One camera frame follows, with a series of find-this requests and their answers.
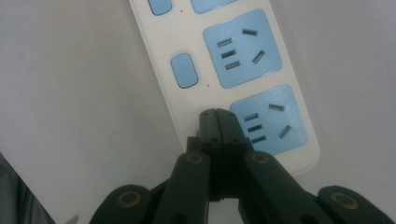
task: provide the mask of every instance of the light blue button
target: light blue button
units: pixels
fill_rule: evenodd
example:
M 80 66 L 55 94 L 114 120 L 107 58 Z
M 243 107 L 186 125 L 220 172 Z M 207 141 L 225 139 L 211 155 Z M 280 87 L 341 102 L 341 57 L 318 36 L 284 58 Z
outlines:
M 171 64 L 177 84 L 180 88 L 186 89 L 197 84 L 198 76 L 188 53 L 182 53 L 175 56 L 172 59 Z
M 172 9 L 171 0 L 148 0 L 148 2 L 152 13 L 156 16 L 161 16 Z
M 191 0 L 194 11 L 198 14 L 206 13 L 218 7 L 223 7 L 236 0 Z

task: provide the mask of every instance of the black fabric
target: black fabric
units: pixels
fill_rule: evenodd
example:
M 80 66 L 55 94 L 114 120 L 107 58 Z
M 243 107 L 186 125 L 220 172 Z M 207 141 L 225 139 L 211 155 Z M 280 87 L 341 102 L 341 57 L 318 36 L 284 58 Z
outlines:
M 54 224 L 0 153 L 0 224 Z

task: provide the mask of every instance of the socket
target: socket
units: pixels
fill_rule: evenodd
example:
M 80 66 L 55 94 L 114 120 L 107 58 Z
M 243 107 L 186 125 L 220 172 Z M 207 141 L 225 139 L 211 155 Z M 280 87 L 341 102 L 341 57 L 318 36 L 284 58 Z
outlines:
M 276 155 L 303 146 L 308 140 L 289 85 L 237 101 L 230 110 L 255 150 Z
M 261 9 L 206 28 L 204 38 L 225 89 L 282 68 L 271 27 Z

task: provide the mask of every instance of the power strip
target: power strip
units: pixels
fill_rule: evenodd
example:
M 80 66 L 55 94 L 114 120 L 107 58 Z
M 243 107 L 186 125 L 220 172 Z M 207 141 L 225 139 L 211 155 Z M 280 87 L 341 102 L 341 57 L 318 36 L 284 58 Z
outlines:
M 318 141 L 268 0 L 130 0 L 181 145 L 199 114 L 231 110 L 293 175 Z

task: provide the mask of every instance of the gray surface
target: gray surface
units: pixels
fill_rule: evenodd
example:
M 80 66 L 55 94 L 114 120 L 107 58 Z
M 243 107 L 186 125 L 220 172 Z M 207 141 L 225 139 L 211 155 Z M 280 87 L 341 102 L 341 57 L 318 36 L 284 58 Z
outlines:
M 273 1 L 318 136 L 305 189 L 342 185 L 396 220 L 396 3 Z M 114 188 L 152 188 L 180 152 L 120 1 L 0 1 L 0 150 L 57 223 Z M 241 223 L 235 203 L 210 223 Z

